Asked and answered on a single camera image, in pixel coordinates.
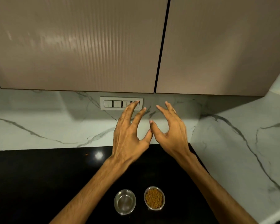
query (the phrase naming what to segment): bowl of kibble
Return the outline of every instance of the bowl of kibble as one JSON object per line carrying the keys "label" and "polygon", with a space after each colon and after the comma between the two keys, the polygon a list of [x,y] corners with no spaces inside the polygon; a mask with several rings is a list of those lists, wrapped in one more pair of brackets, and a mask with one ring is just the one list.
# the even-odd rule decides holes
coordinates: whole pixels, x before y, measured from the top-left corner
{"label": "bowl of kibble", "polygon": [[144,201],[150,210],[159,211],[164,207],[165,196],[158,187],[151,186],[144,192]]}

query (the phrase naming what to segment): white marble wall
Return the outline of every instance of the white marble wall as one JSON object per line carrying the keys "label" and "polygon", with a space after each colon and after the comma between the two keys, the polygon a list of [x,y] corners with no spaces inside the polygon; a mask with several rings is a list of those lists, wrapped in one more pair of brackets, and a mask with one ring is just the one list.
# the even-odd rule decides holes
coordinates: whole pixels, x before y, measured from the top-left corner
{"label": "white marble wall", "polygon": [[192,136],[204,95],[124,94],[0,89],[0,150],[110,146],[121,111],[100,109],[100,96],[141,97],[145,116],[138,127],[142,139],[149,118],[164,132],[168,124],[156,105],[171,102]]}
{"label": "white marble wall", "polygon": [[280,220],[280,95],[209,96],[190,141],[209,173],[258,222]]}

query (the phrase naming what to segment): beige cabinet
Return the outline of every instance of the beige cabinet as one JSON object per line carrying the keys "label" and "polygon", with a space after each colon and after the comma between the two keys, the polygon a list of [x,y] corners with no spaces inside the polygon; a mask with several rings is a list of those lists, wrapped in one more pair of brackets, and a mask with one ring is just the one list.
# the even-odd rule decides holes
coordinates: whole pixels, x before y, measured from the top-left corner
{"label": "beige cabinet", "polygon": [[153,93],[167,0],[0,0],[0,86]]}
{"label": "beige cabinet", "polygon": [[171,0],[157,93],[264,96],[280,73],[280,0]]}

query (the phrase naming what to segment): kibble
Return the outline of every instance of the kibble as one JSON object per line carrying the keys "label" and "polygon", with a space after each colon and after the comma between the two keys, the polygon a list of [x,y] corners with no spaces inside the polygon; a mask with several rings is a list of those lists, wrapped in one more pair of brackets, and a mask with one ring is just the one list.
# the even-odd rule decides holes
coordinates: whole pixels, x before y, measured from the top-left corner
{"label": "kibble", "polygon": [[149,189],[145,195],[146,203],[153,209],[160,208],[163,204],[162,193],[156,189]]}

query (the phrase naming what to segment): empty metal bowl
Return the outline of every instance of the empty metal bowl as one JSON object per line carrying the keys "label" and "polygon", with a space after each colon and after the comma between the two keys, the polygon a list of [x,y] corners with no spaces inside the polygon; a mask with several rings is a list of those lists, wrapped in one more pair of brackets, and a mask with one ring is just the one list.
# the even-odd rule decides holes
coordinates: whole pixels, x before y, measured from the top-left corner
{"label": "empty metal bowl", "polygon": [[134,210],[135,206],[136,197],[132,191],[123,189],[116,194],[114,198],[114,207],[119,214],[127,215]]}
{"label": "empty metal bowl", "polygon": [[[150,207],[150,206],[147,204],[145,196],[146,196],[146,193],[147,193],[150,189],[157,189],[157,190],[159,190],[159,191],[161,192],[161,194],[162,194],[162,196],[163,196],[163,203],[162,203],[162,206],[161,206],[161,207],[159,207],[159,208],[152,208],[152,207]],[[164,207],[164,205],[165,205],[165,195],[164,195],[163,191],[160,190],[158,187],[151,186],[151,187],[148,187],[148,188],[145,190],[145,192],[144,192],[144,201],[145,201],[146,206],[147,206],[150,210],[159,211],[159,210],[161,210],[161,209]]]}

